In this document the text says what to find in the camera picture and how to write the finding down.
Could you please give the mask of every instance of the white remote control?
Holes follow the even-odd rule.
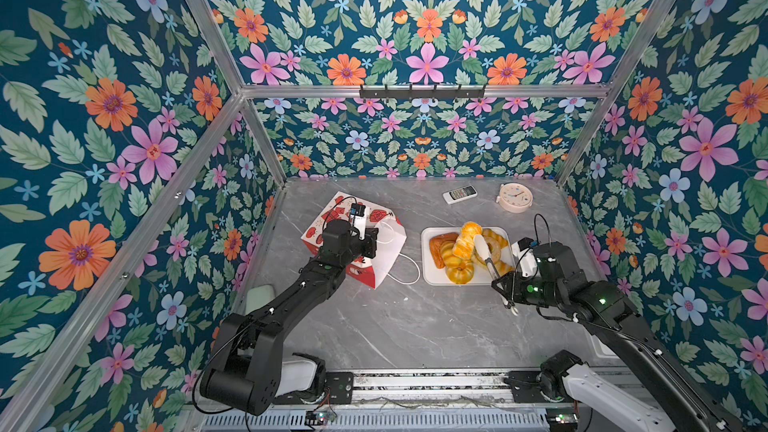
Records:
[[[446,192],[442,195],[442,197],[446,200],[449,206],[452,206],[453,204],[456,204],[456,202],[461,202],[462,200],[467,200],[468,198],[477,197],[477,195],[478,191],[476,191],[474,187],[466,186],[457,188],[456,190],[451,190],[450,192]]]

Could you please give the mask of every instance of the gray marble table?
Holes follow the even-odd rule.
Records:
[[[280,293],[296,280],[310,257],[301,235],[337,191],[391,208],[406,229],[402,253],[419,264],[424,228],[460,226],[472,220],[502,227],[515,241],[534,236],[533,217],[540,212],[552,228],[552,240],[571,247],[588,276],[598,279],[594,255],[554,182],[519,179],[534,195],[530,211],[522,214],[511,214],[494,203],[498,188],[506,182],[496,178],[289,182],[255,284],[272,284]],[[466,185],[474,186],[478,197],[447,205],[442,193]],[[546,233],[542,229],[540,225],[539,233]],[[413,264],[402,257],[392,273],[404,282],[416,276]],[[597,358],[580,325],[546,321],[532,307],[520,308],[515,317],[500,299],[484,286],[433,286],[423,278],[414,285],[401,285],[387,278],[373,290],[347,278],[329,301],[296,326],[285,352],[314,354],[331,369],[537,367],[563,348],[592,365],[619,364]]]

